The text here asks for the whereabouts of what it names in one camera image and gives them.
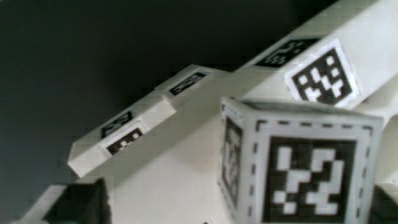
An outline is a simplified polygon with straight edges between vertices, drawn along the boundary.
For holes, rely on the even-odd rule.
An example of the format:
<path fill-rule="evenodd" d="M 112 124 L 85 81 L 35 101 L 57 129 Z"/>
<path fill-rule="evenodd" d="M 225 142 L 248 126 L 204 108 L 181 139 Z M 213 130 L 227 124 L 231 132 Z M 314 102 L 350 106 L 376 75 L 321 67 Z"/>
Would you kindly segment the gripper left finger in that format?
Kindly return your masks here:
<path fill-rule="evenodd" d="M 10 224 L 112 224 L 105 179 L 51 185 L 21 219 Z"/>

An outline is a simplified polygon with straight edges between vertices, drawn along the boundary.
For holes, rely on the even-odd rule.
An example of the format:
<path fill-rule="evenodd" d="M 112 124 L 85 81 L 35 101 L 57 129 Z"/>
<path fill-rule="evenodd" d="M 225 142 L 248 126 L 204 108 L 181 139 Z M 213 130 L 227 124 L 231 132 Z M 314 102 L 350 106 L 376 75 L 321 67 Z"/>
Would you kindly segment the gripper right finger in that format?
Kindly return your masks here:
<path fill-rule="evenodd" d="M 387 183 L 373 190 L 369 224 L 398 224 L 398 186 Z"/>

